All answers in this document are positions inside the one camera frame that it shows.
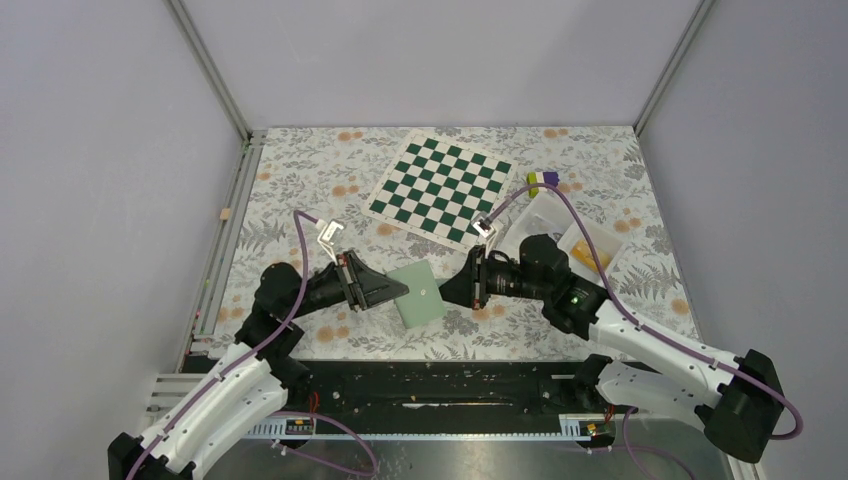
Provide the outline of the green leather card holder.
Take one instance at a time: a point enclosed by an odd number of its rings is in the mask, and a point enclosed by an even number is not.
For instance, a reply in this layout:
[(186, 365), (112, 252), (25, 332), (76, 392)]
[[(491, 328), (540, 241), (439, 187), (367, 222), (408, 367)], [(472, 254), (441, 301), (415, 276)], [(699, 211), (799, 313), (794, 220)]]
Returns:
[(389, 271), (387, 276), (408, 288), (407, 294), (394, 300), (400, 318), (407, 329), (426, 325), (446, 315), (447, 308), (427, 260), (420, 260)]

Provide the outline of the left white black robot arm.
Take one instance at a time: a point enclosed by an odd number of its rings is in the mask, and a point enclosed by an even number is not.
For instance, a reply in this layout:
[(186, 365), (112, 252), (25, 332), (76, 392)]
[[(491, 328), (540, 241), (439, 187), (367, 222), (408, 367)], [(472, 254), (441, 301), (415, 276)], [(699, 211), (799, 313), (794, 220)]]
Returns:
[(309, 401), (308, 369), (291, 352), (304, 332), (293, 319), (345, 303), (367, 310), (408, 294), (404, 283), (349, 250), (305, 279), (288, 263), (266, 268), (235, 340), (179, 403), (143, 433), (108, 447), (111, 479), (202, 479), (245, 434), (282, 408)]

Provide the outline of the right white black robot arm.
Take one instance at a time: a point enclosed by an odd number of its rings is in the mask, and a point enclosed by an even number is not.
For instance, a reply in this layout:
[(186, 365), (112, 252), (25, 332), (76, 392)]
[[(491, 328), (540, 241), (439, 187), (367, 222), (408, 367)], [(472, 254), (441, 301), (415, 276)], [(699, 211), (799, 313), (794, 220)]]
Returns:
[(539, 300), (555, 329), (644, 364), (637, 369), (590, 355), (574, 376), (573, 396), (583, 410), (613, 404), (656, 412), (747, 463), (759, 462), (778, 437), (775, 428), (786, 407), (770, 357), (754, 349), (739, 356), (635, 319), (606, 288), (573, 272), (568, 255), (547, 235), (525, 238), (515, 259), (473, 247), (439, 290), (443, 300), (473, 310), (493, 296)]

